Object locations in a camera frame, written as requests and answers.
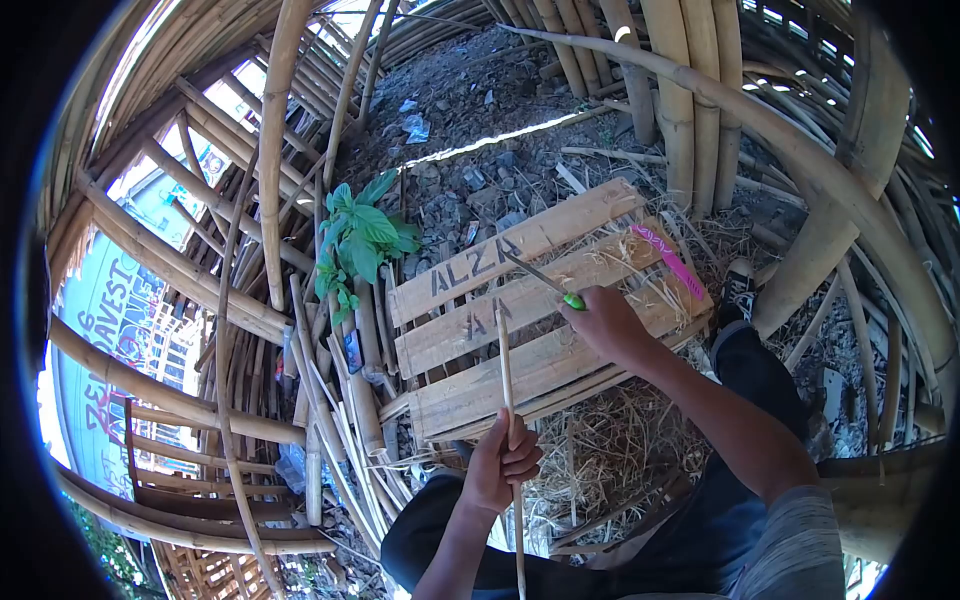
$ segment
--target sleeve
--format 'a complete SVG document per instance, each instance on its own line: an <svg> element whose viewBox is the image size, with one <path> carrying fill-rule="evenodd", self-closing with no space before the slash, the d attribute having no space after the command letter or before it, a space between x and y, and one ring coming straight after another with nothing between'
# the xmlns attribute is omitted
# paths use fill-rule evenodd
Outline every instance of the sleeve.
<svg viewBox="0 0 960 600"><path fill-rule="evenodd" d="M817 486L788 490L770 507L733 598L841 599L846 592L842 557L829 492Z"/></svg>

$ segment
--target shoe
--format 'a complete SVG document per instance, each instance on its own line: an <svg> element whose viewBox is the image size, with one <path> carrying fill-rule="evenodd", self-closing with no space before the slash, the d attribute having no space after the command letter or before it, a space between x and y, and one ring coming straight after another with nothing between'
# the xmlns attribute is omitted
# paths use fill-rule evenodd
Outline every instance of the shoe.
<svg viewBox="0 0 960 600"><path fill-rule="evenodd" d="M734 321L750 322L754 312L756 283L754 268L746 258L736 258L727 268L723 290L720 292L720 306L717 308L719 331Z"/></svg>

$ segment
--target person's right hand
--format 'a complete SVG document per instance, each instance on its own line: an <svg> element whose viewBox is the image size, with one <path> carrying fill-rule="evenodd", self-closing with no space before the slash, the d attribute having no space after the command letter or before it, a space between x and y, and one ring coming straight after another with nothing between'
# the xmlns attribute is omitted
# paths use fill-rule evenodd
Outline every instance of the person's right hand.
<svg viewBox="0 0 960 600"><path fill-rule="evenodd" d="M629 368L661 346L616 289L594 285L577 294L587 310L575 310L562 302L560 314L600 356Z"/></svg>

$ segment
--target knife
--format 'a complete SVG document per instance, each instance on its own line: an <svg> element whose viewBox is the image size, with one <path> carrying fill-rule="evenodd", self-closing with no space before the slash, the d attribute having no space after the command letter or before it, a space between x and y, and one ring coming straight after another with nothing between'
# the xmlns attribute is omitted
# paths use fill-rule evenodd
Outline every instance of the knife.
<svg viewBox="0 0 960 600"><path fill-rule="evenodd" d="M553 279L551 279L550 277L544 275L543 273L541 273L541 272L538 271L537 269L531 267L530 265L528 265L527 263L523 262L522 260L520 260L520 259L517 258L516 256L513 256L513 255L510 254L509 252L504 252L504 255L505 255L507 258L513 260L513 261L517 264L518 267L522 268L524 271L526 271L526 272L529 273L530 275L536 277L537 279L539 279L539 280L542 281L543 283L546 283L547 285L549 285L550 287L552 287L554 290L557 291L558 294L562 294L562 295L564 296L564 302L566 302L567 304L569 304L574 310L587 310L587 305L584 304L584 300L583 300L582 298L580 298L579 296L577 296L576 294L574 294L574 293L572 293L572 292L567 292L564 288L560 287L560 285L558 285Z"/></svg>

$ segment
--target wooden pallet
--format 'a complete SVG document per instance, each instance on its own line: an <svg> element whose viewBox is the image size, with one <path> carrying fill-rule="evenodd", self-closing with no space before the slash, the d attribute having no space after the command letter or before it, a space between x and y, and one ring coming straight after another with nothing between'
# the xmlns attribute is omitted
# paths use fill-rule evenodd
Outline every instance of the wooden pallet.
<svg viewBox="0 0 960 600"><path fill-rule="evenodd" d="M421 373L433 373L426 385L414 385L406 395L420 440L476 437L489 427L502 406L499 362L473 364L479 360L478 352L496 340L493 313L497 307L507 315L508 329L521 332L515 337L527 340L510 352L516 410L521 415L543 417L629 377L590 350L569 325L543 334L529 326L557 308L557 294L534 277L512 279L483 295L474 296L473 292L514 269L504 252L535 261L618 217L632 213L642 218L643 203L643 197L624 179L608 181L452 256L388 293L394 323L414 324L395 341L402 376L416 380ZM676 251L656 218L647 218L643 224ZM592 243L578 245L577 250L541 270L565 288L576 290L614 285L652 268L658 273L652 278L654 284L661 290L662 286L669 288L685 315L651 285L644 285L628 300L648 330L673 348L706 326L713 302L709 297L695 299L650 244L629 231L598 231L595 237ZM688 268L696 277L692 266ZM425 319L423 315L429 311L434 311L434 316ZM465 357L473 366L463 369ZM437 373L444 371L448 376L438 378Z"/></svg>

